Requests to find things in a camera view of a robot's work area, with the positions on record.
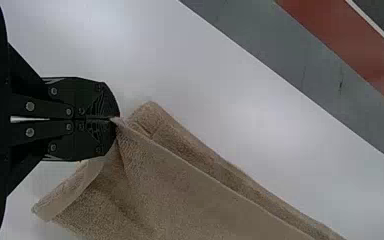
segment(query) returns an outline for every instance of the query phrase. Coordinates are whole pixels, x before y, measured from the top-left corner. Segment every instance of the towel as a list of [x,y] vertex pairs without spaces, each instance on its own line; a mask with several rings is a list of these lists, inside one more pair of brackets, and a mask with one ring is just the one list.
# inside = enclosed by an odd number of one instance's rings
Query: towel
[[91,240],[344,239],[261,187],[156,103],[114,119],[105,158],[85,161],[33,212]]

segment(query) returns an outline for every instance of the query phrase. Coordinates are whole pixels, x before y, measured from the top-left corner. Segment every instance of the red panel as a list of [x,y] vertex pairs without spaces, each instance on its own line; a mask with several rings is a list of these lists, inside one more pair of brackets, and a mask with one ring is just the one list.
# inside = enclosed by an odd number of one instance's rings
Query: red panel
[[384,38],[345,0],[277,0],[384,95]]

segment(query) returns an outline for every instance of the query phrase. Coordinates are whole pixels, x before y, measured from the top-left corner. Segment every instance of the white table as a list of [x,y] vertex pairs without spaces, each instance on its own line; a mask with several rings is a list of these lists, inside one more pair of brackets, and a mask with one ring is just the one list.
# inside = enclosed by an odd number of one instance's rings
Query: white table
[[[348,239],[384,239],[384,155],[175,0],[1,0],[41,76],[105,81],[124,112],[154,100],[221,156]],[[0,239],[70,239],[31,205],[75,169],[41,163]]]

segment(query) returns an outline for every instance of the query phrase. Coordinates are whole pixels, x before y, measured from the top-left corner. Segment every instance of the screw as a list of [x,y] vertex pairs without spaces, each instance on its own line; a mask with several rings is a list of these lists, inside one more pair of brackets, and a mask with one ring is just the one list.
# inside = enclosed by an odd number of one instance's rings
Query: screw
[[29,112],[33,112],[35,108],[35,104],[32,102],[27,102],[26,103],[26,110]]
[[51,152],[55,152],[57,150],[57,145],[55,143],[51,143],[51,145],[49,146],[49,150]]
[[72,113],[73,111],[71,111],[71,108],[65,109],[65,114],[67,114],[67,116],[71,116]]
[[84,131],[85,130],[85,125],[83,123],[79,123],[79,130]]
[[56,88],[51,88],[51,94],[56,96],[58,94],[58,89]]
[[80,115],[85,115],[86,111],[84,108],[79,108],[79,114]]
[[95,90],[96,90],[97,92],[102,91],[102,86],[101,86],[100,83],[97,83],[97,84],[95,85]]
[[96,152],[97,154],[101,154],[101,153],[102,153],[102,148],[99,147],[99,146],[96,147],[95,152]]
[[33,137],[34,136],[34,129],[33,128],[27,128],[26,136],[29,138]]

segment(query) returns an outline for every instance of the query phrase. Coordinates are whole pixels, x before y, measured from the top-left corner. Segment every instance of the folded towel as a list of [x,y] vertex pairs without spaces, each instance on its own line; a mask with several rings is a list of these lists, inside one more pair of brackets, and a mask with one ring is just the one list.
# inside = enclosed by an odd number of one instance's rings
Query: folded towel
[[286,204],[149,102],[106,161],[89,160],[33,207],[88,239],[343,239]]

